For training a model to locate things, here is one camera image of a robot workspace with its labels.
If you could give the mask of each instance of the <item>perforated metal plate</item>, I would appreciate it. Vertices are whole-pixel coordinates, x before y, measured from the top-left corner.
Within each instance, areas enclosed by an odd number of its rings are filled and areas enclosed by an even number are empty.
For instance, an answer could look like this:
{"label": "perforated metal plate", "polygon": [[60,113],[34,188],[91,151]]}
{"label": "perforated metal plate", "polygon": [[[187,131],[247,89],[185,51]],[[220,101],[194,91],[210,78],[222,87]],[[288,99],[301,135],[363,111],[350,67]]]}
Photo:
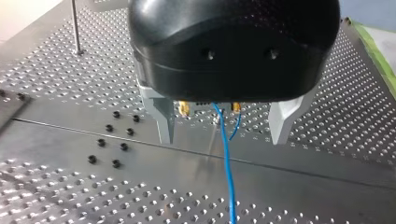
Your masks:
{"label": "perforated metal plate", "polygon": [[[229,223],[222,159],[106,137],[106,147],[99,147],[96,139],[14,122],[0,141],[1,223]],[[89,164],[89,155],[97,163]],[[112,167],[115,159],[119,169]],[[394,189],[243,161],[232,167],[238,223],[396,218]]]}
{"label": "perforated metal plate", "polygon": [[[73,30],[68,20],[29,56],[2,66],[1,86],[35,98],[145,116],[135,81],[125,9],[95,13],[84,7],[78,19],[86,50],[82,57],[72,54]],[[395,102],[359,38],[345,24],[321,81],[311,110],[294,125],[291,139],[295,142],[291,145],[301,143],[316,151],[393,166]],[[269,140],[268,110],[268,104],[244,104],[244,129],[239,136]],[[203,111],[177,123],[203,128],[214,116]]]}

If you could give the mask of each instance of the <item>metal table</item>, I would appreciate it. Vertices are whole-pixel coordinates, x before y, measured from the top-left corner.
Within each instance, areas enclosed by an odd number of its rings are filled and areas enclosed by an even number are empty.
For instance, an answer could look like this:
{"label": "metal table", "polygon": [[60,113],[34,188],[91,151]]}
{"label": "metal table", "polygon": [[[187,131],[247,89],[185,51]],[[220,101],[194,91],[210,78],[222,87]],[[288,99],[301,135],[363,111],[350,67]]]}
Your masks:
{"label": "metal table", "polygon": [[[228,223],[216,115],[177,118],[175,143],[161,145],[136,86],[126,9],[79,2],[77,56],[69,7],[0,48],[0,88],[32,98],[0,133],[1,223]],[[231,143],[238,223],[395,223],[396,102],[353,27],[342,22],[287,145],[272,145],[268,110],[243,104]]]}

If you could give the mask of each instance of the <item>black plastic cover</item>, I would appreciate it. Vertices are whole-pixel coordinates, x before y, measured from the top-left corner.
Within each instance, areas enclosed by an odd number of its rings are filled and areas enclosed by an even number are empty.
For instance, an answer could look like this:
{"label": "black plastic cover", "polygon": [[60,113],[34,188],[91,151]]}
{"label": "black plastic cover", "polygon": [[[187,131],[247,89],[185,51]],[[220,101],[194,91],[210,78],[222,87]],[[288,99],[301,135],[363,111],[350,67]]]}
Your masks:
{"label": "black plastic cover", "polygon": [[312,90],[336,38],[337,0],[132,0],[141,83],[175,100],[269,102]]}

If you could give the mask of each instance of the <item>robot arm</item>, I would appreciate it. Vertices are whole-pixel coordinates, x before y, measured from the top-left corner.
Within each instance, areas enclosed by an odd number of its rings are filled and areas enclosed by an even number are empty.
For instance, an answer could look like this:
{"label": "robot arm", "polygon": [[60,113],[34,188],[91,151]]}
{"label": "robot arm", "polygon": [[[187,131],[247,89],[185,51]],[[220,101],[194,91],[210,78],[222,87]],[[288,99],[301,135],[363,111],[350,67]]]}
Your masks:
{"label": "robot arm", "polygon": [[182,115],[211,102],[272,102],[271,134],[282,144],[313,100],[340,12],[337,0],[134,0],[128,20],[163,143],[172,143],[177,101]]}

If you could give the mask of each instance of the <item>small black object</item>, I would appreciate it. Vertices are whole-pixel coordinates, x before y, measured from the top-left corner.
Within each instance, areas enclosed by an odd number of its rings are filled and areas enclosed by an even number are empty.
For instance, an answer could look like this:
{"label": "small black object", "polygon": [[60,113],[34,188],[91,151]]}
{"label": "small black object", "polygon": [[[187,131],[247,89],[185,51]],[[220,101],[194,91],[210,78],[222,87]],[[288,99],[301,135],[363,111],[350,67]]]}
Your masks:
{"label": "small black object", "polygon": [[119,118],[120,118],[120,112],[119,112],[119,111],[114,111],[114,112],[113,112],[113,117],[114,117],[115,119],[119,119]]}
{"label": "small black object", "polygon": [[113,126],[112,126],[111,124],[107,124],[107,125],[106,125],[106,131],[112,133],[113,130],[114,130],[114,128],[113,128]]}
{"label": "small black object", "polygon": [[139,122],[139,120],[140,120],[140,117],[138,116],[138,115],[134,115],[134,122]]}
{"label": "small black object", "polygon": [[122,151],[128,150],[128,145],[126,143],[121,143],[120,148]]}
{"label": "small black object", "polygon": [[18,96],[18,99],[19,99],[20,101],[24,101],[24,100],[25,100],[25,96],[24,96],[23,93],[18,93],[17,96]]}
{"label": "small black object", "polygon": [[113,161],[113,167],[114,168],[120,168],[121,166],[121,162],[119,160],[114,160]]}
{"label": "small black object", "polygon": [[134,135],[134,129],[132,129],[132,128],[127,129],[126,132],[128,133],[128,135],[131,135],[131,136]]}
{"label": "small black object", "polygon": [[105,144],[106,144],[105,139],[102,139],[102,138],[98,139],[98,146],[99,147],[104,147]]}
{"label": "small black object", "polygon": [[96,159],[95,156],[91,155],[91,156],[88,157],[88,162],[90,164],[95,164],[97,162],[97,159]]}

